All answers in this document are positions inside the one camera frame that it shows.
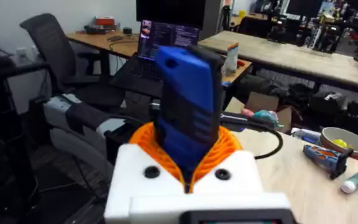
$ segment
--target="yellow object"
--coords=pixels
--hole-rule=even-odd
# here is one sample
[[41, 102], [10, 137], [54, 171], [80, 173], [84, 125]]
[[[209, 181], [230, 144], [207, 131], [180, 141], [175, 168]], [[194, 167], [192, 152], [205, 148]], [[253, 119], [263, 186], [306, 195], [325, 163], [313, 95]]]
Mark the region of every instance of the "yellow object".
[[245, 10], [240, 10], [239, 17], [244, 18], [247, 15], [247, 12]]
[[348, 148], [349, 146], [347, 145], [347, 143], [345, 141], [343, 141], [342, 139], [335, 139], [333, 140], [333, 143], [337, 146], [341, 146], [343, 148]]

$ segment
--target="monitor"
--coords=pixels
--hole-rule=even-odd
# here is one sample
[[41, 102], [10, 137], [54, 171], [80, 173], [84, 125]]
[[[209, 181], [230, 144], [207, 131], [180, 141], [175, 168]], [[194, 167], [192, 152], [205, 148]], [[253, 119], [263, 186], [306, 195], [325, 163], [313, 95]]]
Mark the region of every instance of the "monitor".
[[140, 26], [138, 57], [154, 60], [159, 46], [196, 45], [197, 28], [143, 20]]
[[290, 0], [286, 13], [315, 18], [322, 3], [323, 0]]
[[206, 0], [136, 0], [136, 19], [203, 28]]

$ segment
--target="black office chair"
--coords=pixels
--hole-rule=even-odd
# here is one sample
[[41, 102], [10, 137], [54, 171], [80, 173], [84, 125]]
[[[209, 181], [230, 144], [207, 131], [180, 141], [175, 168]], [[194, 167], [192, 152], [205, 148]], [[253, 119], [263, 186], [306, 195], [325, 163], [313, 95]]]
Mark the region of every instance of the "black office chair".
[[34, 16], [20, 24], [31, 36], [41, 57], [50, 65], [60, 91], [70, 91], [81, 101], [101, 110], [118, 109], [125, 97], [125, 91], [100, 83], [100, 76], [93, 75], [93, 64], [98, 54], [82, 53], [80, 58], [88, 59], [86, 75], [76, 71], [76, 55], [55, 16], [46, 13]]
[[239, 33], [254, 37], [266, 38], [269, 33], [270, 23], [268, 20], [244, 17], [239, 26]]

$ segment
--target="bottle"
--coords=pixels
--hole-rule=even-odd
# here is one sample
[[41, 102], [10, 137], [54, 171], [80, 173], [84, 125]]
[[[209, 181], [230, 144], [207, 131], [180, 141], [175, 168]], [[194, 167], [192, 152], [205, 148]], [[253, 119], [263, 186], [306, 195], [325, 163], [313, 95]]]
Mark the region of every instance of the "bottle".
[[358, 190], [358, 173], [347, 179], [341, 186], [341, 190], [347, 194], [351, 194]]

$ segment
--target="screw hole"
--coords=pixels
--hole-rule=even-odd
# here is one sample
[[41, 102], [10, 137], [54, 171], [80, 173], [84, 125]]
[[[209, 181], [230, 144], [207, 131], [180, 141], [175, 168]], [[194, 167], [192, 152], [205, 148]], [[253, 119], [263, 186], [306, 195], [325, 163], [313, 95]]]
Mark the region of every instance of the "screw hole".
[[229, 180], [231, 177], [231, 174], [229, 171], [227, 171], [226, 169], [218, 169], [215, 172], [215, 176], [216, 178], [218, 178], [219, 180]]
[[160, 175], [160, 169], [156, 166], [149, 166], [144, 170], [144, 176], [148, 179], [156, 178]]

